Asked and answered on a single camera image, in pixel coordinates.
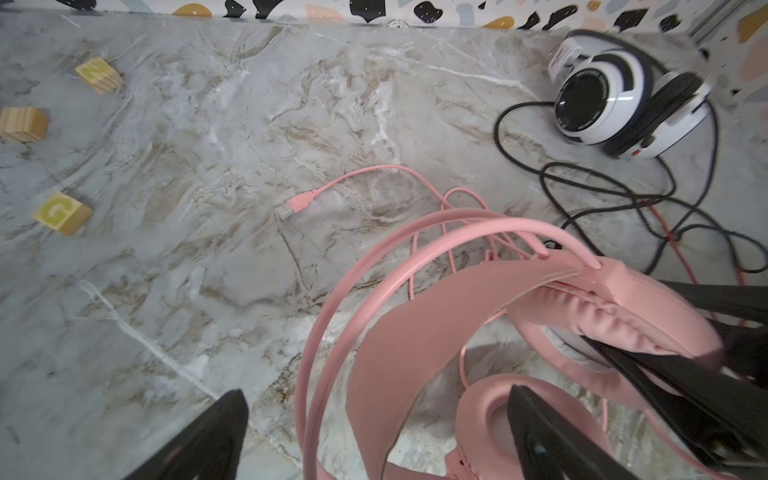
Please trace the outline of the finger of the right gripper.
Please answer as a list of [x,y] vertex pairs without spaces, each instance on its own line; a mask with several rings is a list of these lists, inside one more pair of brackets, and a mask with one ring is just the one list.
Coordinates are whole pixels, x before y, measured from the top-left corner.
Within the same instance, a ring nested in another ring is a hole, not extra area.
[[766,286],[697,285],[672,281],[662,281],[662,284],[699,309],[767,323]]
[[740,479],[767,477],[767,391],[682,356],[586,343],[626,378],[699,463]]

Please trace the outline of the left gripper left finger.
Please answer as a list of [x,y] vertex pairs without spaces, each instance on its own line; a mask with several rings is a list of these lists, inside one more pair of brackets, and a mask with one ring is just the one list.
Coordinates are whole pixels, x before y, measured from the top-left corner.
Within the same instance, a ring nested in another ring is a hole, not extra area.
[[126,480],[235,478],[248,417],[243,392],[226,392]]

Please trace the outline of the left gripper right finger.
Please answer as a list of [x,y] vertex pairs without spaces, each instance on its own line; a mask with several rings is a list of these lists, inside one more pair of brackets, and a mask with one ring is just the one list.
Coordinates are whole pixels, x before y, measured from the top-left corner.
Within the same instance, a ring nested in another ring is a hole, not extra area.
[[524,478],[635,477],[532,389],[513,386],[506,410]]

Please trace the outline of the pink headphones with cable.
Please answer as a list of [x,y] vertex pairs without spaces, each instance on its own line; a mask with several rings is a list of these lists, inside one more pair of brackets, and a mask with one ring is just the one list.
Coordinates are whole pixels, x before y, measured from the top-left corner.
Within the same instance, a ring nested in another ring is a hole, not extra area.
[[[326,329],[359,279],[394,247],[430,227],[453,230],[392,272],[364,302],[334,344],[317,382],[313,364]],[[435,258],[472,240],[518,235],[528,245],[514,261],[491,260],[438,281],[390,311],[386,301]],[[308,479],[328,473],[317,458],[320,429],[346,358],[356,360],[347,385],[347,414],[371,479],[412,479],[389,461],[424,387],[487,322],[508,316],[552,366],[599,396],[643,409],[648,401],[619,371],[583,350],[604,343],[630,353],[680,356],[710,372],[725,363],[725,346],[693,306],[671,288],[622,262],[592,253],[542,221],[486,209],[445,208],[406,224],[364,255],[343,277],[316,318],[295,387],[294,421]]]

